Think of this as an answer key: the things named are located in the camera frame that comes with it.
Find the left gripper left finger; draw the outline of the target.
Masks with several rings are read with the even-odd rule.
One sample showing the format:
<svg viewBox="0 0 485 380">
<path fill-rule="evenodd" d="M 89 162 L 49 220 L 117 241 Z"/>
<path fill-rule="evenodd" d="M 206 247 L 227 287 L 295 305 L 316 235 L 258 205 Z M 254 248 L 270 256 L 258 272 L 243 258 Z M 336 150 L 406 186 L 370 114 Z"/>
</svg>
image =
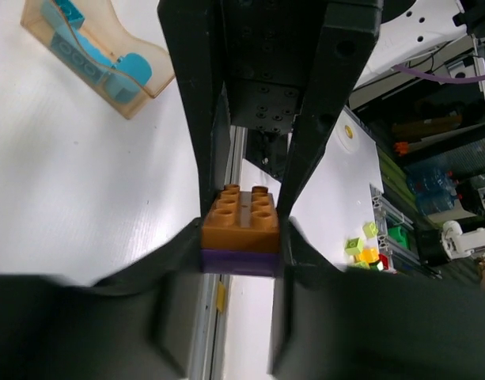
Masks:
<svg viewBox="0 0 485 380">
<path fill-rule="evenodd" d="M 201 222 L 94 285 L 0 274 L 0 379 L 185 379 Z"/>
</svg>

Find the teal rounded lego brick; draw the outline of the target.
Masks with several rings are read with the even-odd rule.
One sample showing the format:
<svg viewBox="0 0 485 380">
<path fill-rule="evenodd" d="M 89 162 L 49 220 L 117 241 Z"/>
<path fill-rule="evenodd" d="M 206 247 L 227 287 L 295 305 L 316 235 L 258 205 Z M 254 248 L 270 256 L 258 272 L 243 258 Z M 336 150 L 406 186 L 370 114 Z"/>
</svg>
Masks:
<svg viewBox="0 0 485 380">
<path fill-rule="evenodd" d="M 130 103 L 140 91 L 139 86 L 145 86 L 152 76 L 152 68 L 148 61 L 137 53 L 120 56 L 112 63 L 90 41 L 79 32 L 75 32 L 80 46 L 101 67 L 106 77 L 104 91 L 107 95 L 122 104 Z"/>
</svg>

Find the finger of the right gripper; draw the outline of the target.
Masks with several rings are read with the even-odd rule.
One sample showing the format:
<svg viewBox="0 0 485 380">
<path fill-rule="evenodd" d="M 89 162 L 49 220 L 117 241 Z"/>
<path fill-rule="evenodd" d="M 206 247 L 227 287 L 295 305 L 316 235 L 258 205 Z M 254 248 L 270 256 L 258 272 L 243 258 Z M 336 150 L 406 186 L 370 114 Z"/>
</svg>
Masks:
<svg viewBox="0 0 485 380">
<path fill-rule="evenodd" d="M 221 3 L 160 1 L 157 15 L 188 122 L 200 210 L 206 216 L 225 183 L 230 145 Z"/>
<path fill-rule="evenodd" d="M 380 27 L 379 1 L 326 2 L 279 191 L 277 213 L 281 221 L 290 217 L 324 156 L 335 123 L 376 45 Z"/>
</svg>

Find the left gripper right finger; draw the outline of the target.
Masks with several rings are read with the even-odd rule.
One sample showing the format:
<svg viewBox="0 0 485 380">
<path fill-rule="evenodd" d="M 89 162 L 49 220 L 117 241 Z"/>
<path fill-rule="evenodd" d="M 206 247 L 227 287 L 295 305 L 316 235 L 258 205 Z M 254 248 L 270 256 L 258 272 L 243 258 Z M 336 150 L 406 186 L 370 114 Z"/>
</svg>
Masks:
<svg viewBox="0 0 485 380">
<path fill-rule="evenodd" d="M 277 379 L 485 379 L 485 291 L 339 270 L 280 231 L 269 371 Z"/>
</svg>

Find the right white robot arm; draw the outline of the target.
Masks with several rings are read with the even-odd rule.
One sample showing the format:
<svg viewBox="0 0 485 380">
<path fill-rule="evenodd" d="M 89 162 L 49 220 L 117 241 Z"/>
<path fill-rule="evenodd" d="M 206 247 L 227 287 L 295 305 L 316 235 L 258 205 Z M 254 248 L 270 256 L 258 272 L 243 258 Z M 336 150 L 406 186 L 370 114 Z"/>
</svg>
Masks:
<svg viewBox="0 0 485 380">
<path fill-rule="evenodd" d="M 231 126 L 291 135 L 278 214 L 289 216 L 352 90 L 465 34 L 456 1 L 162 1 L 206 214 Z"/>
</svg>

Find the orange lego brick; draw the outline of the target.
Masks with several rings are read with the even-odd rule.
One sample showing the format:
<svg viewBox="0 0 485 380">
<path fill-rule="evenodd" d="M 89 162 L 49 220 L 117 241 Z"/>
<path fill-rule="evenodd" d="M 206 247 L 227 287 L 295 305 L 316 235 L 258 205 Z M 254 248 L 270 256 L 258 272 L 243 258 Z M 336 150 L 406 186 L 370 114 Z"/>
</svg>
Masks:
<svg viewBox="0 0 485 380">
<path fill-rule="evenodd" d="M 227 184 L 203 222 L 201 247 L 225 251 L 277 253 L 280 229 L 273 195 L 265 186 L 249 191 Z"/>
</svg>

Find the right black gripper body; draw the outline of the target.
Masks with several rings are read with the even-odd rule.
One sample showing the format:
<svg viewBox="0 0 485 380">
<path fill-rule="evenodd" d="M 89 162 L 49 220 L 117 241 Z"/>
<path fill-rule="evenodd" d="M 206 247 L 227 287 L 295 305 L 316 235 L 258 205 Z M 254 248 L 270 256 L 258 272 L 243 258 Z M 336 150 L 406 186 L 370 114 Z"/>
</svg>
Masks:
<svg viewBox="0 0 485 380">
<path fill-rule="evenodd" d="M 287 134 L 309 80 L 325 1 L 223 1 L 231 122 Z"/>
</svg>

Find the thin purple lego plate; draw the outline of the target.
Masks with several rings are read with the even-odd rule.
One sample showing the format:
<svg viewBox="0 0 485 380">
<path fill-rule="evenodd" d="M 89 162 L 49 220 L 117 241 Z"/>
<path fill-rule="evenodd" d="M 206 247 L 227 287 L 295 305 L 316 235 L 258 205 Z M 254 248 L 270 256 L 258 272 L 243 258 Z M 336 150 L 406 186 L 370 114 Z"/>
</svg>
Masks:
<svg viewBox="0 0 485 380">
<path fill-rule="evenodd" d="M 201 250 L 201 269 L 209 274 L 274 277 L 278 263 L 277 253 Z"/>
</svg>

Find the small teal lego brick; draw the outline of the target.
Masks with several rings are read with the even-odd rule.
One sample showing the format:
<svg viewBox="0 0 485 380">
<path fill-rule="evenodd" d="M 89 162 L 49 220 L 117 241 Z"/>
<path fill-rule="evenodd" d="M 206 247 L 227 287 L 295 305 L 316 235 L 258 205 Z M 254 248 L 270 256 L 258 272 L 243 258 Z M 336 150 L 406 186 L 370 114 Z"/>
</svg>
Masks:
<svg viewBox="0 0 485 380">
<path fill-rule="evenodd" d="M 51 23 L 54 28 L 64 25 L 66 22 L 68 22 L 74 29 L 80 29 L 80 27 L 82 27 L 85 17 L 72 1 L 54 0 L 54 3 L 59 8 L 59 10 L 55 12 L 55 19 Z"/>
</svg>

